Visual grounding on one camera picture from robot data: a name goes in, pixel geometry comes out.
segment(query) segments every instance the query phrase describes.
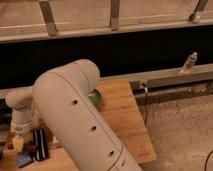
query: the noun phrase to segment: floor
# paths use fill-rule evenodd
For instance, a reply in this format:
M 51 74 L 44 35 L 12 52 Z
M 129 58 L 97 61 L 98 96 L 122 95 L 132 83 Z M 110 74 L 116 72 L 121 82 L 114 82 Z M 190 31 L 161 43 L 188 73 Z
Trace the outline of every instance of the floor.
M 145 115 L 144 106 L 139 106 Z M 213 95 L 147 104 L 147 129 L 157 161 L 144 171 L 203 171 L 213 150 Z M 208 162 L 213 170 L 213 156 Z

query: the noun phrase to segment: black cable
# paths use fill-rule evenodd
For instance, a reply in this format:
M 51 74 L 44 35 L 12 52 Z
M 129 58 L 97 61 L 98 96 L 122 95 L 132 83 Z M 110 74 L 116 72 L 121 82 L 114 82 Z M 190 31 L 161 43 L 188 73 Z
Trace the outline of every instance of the black cable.
M 213 154 L 213 150 L 208 154 L 208 156 L 206 158 L 204 171 L 207 171 L 208 161 L 212 154 Z
M 145 111 L 146 111 L 146 116 L 145 116 L 145 119 L 144 119 L 145 125 L 147 124 L 147 120 L 148 120 L 148 116 L 149 116 L 149 112 L 148 112 L 148 109 L 147 109 L 147 102 L 148 102 L 148 93 L 145 92 L 145 102 L 144 102 L 144 107 L 145 107 Z

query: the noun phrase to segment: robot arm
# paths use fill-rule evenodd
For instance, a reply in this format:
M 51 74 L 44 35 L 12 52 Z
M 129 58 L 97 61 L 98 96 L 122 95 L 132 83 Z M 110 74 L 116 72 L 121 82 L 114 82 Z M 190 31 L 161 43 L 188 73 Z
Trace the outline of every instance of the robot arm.
M 34 116 L 32 87 L 16 89 L 6 96 L 6 103 L 13 109 L 11 131 L 25 134 L 38 125 Z
M 47 71 L 33 86 L 35 107 L 81 171 L 141 171 L 88 98 L 99 79 L 89 60 Z

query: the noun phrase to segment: wooden surface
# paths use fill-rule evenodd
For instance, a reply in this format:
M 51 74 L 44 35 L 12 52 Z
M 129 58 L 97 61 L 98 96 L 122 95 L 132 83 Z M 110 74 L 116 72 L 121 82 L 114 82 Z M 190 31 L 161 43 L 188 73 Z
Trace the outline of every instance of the wooden surface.
M 102 116 L 137 162 L 146 163 L 155 160 L 156 154 L 128 80 L 101 81 L 97 89 L 103 98 L 103 105 L 100 109 Z M 5 149 L 4 158 L 0 163 L 0 171 L 78 171 L 63 148 L 51 148 L 49 152 L 50 158 L 48 160 L 34 162 L 22 169 L 17 169 L 15 153 Z

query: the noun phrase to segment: screw hole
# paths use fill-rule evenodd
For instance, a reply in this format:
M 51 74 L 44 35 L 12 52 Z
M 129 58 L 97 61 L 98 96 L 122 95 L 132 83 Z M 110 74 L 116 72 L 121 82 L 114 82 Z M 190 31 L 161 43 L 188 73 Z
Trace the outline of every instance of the screw hole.
M 111 151 L 110 153 L 109 153 L 109 157 L 112 157 L 113 155 L 114 155 L 114 151 Z
M 72 105 L 77 105 L 78 104 L 78 100 L 73 100 L 72 101 Z
M 96 126 L 93 126 L 93 127 L 91 128 L 91 131 L 94 132 L 96 129 L 97 129 L 97 127 L 96 127 Z

